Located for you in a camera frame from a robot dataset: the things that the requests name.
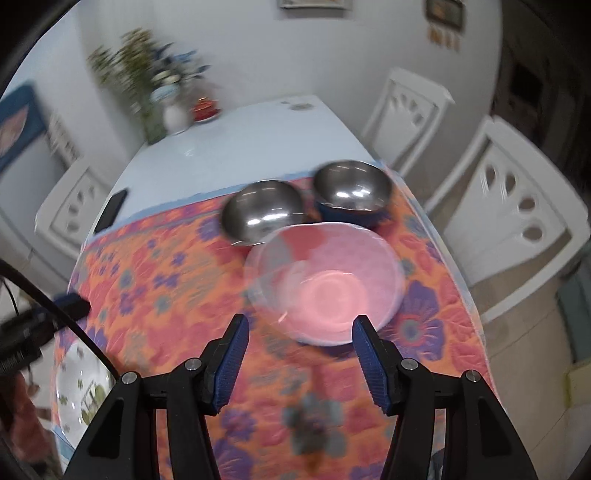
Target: white plate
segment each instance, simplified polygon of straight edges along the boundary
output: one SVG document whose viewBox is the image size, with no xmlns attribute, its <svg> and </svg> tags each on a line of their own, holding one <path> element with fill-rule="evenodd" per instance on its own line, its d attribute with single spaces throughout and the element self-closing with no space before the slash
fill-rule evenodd
<svg viewBox="0 0 591 480">
<path fill-rule="evenodd" d="M 75 341 L 56 375 L 57 414 L 68 442 L 76 448 L 115 382 L 103 363 Z"/>
</svg>

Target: white vase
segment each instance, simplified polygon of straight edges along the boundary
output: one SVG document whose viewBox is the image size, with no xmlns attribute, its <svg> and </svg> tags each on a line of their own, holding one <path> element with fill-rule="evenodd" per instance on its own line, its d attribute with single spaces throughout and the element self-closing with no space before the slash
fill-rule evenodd
<svg viewBox="0 0 591 480">
<path fill-rule="evenodd" d="M 174 95 L 162 100 L 164 127 L 169 135 L 184 132 L 193 123 L 188 110 L 177 99 L 178 95 Z"/>
</svg>

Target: screw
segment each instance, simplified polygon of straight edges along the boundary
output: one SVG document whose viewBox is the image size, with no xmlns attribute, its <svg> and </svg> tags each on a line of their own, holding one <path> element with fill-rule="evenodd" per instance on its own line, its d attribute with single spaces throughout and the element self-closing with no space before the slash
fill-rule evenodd
<svg viewBox="0 0 591 480">
<path fill-rule="evenodd" d="M 190 358 L 185 362 L 185 368 L 189 371 L 198 369 L 201 366 L 201 360 L 199 358 Z"/>
<path fill-rule="evenodd" d="M 479 382 L 482 376 L 476 370 L 468 370 L 466 372 L 466 378 L 471 382 Z"/>
<path fill-rule="evenodd" d="M 400 362 L 402 368 L 405 370 L 415 370 L 418 367 L 418 362 L 414 358 L 404 358 Z"/>
<path fill-rule="evenodd" d="M 138 374 L 135 372 L 127 372 L 121 377 L 121 380 L 125 385 L 129 385 L 138 379 Z"/>
</svg>

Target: picture frame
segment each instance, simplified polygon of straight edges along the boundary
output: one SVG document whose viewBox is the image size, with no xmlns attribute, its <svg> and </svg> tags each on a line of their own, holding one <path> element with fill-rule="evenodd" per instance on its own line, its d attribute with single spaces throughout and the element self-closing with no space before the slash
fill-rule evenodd
<svg viewBox="0 0 591 480">
<path fill-rule="evenodd" d="M 465 8 L 460 0 L 425 0 L 425 16 L 434 23 L 443 24 L 453 30 L 462 31 L 465 22 Z"/>
<path fill-rule="evenodd" d="M 291 8 L 330 8 L 347 10 L 349 0 L 278 0 L 279 7 Z"/>
</svg>

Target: white table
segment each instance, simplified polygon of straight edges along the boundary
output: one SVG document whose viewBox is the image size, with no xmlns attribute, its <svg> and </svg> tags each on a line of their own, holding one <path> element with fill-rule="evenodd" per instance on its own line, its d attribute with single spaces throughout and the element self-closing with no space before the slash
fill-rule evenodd
<svg viewBox="0 0 591 480">
<path fill-rule="evenodd" d="M 305 103 L 312 108 L 293 109 Z M 312 170 L 341 159 L 372 157 L 317 96 L 240 107 L 140 150 L 111 192 L 129 189 L 116 222 L 197 193 Z"/>
</svg>

